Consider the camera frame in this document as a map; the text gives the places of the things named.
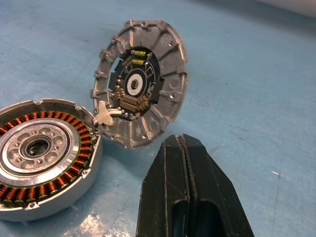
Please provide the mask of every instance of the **white surface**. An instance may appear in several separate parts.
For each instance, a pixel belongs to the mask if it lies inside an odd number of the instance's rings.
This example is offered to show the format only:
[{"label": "white surface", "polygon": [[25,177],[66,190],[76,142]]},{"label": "white surface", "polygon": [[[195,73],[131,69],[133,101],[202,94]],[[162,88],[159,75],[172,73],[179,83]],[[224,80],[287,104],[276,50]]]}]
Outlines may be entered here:
[{"label": "white surface", "polygon": [[257,0],[306,16],[316,17],[316,0]]}]

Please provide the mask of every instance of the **yellow component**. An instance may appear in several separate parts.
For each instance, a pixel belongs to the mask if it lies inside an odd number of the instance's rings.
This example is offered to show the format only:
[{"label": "yellow component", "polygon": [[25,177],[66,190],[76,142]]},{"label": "yellow component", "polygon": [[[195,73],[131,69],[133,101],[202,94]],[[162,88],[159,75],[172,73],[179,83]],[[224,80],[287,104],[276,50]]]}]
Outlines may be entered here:
[{"label": "yellow component", "polygon": [[133,50],[132,54],[136,55],[136,56],[146,56],[146,52],[145,51],[138,51],[138,50]]},{"label": "yellow component", "polygon": [[142,60],[142,59],[136,59],[136,58],[133,58],[131,63],[132,64],[138,64],[138,65],[143,65],[145,62],[145,60]]}]

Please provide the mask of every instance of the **mounting hole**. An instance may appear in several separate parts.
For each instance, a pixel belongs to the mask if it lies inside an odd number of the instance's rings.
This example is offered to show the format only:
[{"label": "mounting hole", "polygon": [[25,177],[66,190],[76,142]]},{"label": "mounting hole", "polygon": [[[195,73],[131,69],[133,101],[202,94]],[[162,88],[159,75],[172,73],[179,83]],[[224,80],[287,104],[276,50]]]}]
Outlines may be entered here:
[{"label": "mounting hole", "polygon": [[57,157],[57,154],[55,152],[51,152],[51,153],[48,153],[44,159],[46,162],[51,162],[54,159],[56,159],[56,157]]},{"label": "mounting hole", "polygon": [[46,133],[49,133],[50,132],[50,129],[48,127],[45,127],[45,128],[42,128],[39,133],[41,134],[46,134]]},{"label": "mounting hole", "polygon": [[31,157],[38,157],[43,155],[49,147],[49,144],[44,139],[38,139],[33,142],[31,142],[26,147],[26,153]]},{"label": "mounting hole", "polygon": [[18,141],[22,142],[25,138],[29,137],[29,133],[23,133],[21,136],[18,137]]}]

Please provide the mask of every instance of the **blue work surface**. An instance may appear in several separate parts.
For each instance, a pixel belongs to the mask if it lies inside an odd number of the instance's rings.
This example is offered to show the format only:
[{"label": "blue work surface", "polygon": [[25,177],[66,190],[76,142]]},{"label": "blue work surface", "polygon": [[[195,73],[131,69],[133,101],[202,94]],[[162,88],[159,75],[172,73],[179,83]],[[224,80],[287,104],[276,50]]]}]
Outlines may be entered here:
[{"label": "blue work surface", "polygon": [[221,2],[0,2],[1,108],[55,97],[92,111],[99,52],[129,19],[169,22],[189,59],[185,103],[162,137],[134,152],[103,139],[97,181],[75,206],[1,221],[1,236],[135,236],[142,180],[163,139],[178,133],[200,139],[232,180],[255,236],[316,236],[316,22]]}]

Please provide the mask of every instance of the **silver metal ring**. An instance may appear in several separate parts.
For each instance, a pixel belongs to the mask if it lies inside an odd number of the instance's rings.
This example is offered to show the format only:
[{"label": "silver metal ring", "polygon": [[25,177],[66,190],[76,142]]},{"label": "silver metal ring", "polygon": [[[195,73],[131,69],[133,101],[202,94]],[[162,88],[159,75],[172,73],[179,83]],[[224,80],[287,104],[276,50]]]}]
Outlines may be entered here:
[{"label": "silver metal ring", "polygon": [[[26,148],[42,140],[49,149],[32,159]],[[41,118],[18,125],[0,139],[0,182],[19,187],[47,182],[69,167],[79,146],[77,130],[60,119]]]}]

